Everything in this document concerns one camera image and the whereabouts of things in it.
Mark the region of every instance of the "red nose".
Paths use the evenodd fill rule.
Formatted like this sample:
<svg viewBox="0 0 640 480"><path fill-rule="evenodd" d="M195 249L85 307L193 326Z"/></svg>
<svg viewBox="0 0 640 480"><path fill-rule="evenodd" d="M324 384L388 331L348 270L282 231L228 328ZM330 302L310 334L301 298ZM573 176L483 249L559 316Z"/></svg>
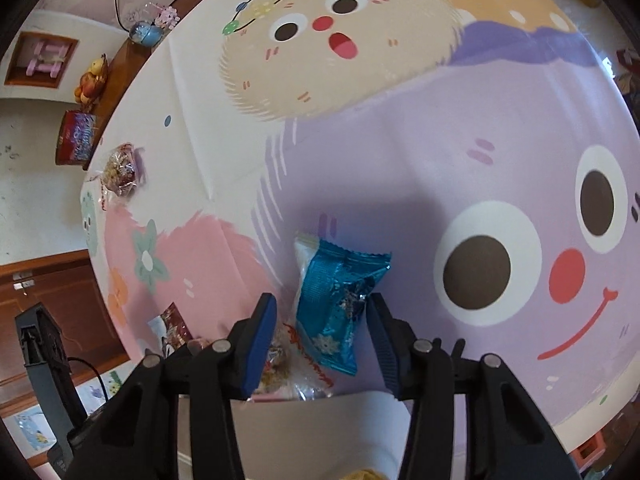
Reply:
<svg viewBox="0 0 640 480"><path fill-rule="evenodd" d="M331 16L320 16L316 18L312 23L314 30L327 30L334 24L334 19Z"/></svg>
<svg viewBox="0 0 640 480"><path fill-rule="evenodd" d="M549 273L551 298L556 303L569 303L580 292L585 272L584 257L578 249L567 249L560 253Z"/></svg>

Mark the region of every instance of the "red smile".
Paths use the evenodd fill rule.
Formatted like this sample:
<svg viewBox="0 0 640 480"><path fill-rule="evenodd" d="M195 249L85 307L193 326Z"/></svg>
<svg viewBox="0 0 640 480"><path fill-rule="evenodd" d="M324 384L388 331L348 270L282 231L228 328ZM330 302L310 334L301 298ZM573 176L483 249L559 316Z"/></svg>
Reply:
<svg viewBox="0 0 640 480"><path fill-rule="evenodd" d="M555 357L559 353L564 352L575 343L577 343L583 335L585 335L589 329L593 326L593 324L598 320L601 314L604 312L605 307L609 304L609 301L613 301L618 297L618 292L616 290L609 290L607 287L602 291L602 303L596 310L596 313L591 316L591 319L587 321L587 324L583 326L578 333L576 333L571 339L565 341L560 346L544 352L538 356L538 361L543 361L544 359L549 359L550 357Z"/></svg>
<svg viewBox="0 0 640 480"><path fill-rule="evenodd" d="M349 36L341 32L334 32L329 36L329 47L343 59L353 59L358 55L356 44Z"/></svg>

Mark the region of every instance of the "blue snack package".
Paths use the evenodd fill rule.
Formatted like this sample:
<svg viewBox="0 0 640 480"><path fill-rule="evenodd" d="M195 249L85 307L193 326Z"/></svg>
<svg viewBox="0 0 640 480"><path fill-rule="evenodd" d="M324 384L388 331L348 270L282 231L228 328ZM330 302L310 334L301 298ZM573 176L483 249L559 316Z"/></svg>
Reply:
<svg viewBox="0 0 640 480"><path fill-rule="evenodd" d="M354 376L353 337L367 296L390 268L391 254L349 251L298 234L300 288L296 328L306 351L322 366Z"/></svg>

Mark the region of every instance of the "cartoon tablecloth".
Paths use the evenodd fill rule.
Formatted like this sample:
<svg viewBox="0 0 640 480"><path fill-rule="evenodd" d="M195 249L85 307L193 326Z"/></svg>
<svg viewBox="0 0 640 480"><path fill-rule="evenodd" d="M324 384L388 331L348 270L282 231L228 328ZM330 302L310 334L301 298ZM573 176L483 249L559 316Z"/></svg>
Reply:
<svg viewBox="0 0 640 480"><path fill-rule="evenodd" d="M225 336L298 286L297 231L393 253L378 290L420 337L500 354L569 450L640 379L640 146L551 0L204 0L120 103L146 179L82 214L132 359L172 302ZM383 389L366 326L336 394Z"/></svg>

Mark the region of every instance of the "wooden door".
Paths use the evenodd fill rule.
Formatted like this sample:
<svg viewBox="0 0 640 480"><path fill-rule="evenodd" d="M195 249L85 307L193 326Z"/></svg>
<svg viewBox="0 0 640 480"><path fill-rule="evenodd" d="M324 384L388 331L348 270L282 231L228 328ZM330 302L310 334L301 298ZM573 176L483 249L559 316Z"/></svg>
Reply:
<svg viewBox="0 0 640 480"><path fill-rule="evenodd" d="M32 274L18 278L17 283L23 283L24 288L14 287L15 274L0 283L1 416L36 404L24 369L14 319L37 303L46 307L60 327L62 343L69 357L89 361L100 373L128 360L105 309L88 259L63 266L48 266L34 270ZM80 363L71 365L76 383L94 375Z"/></svg>

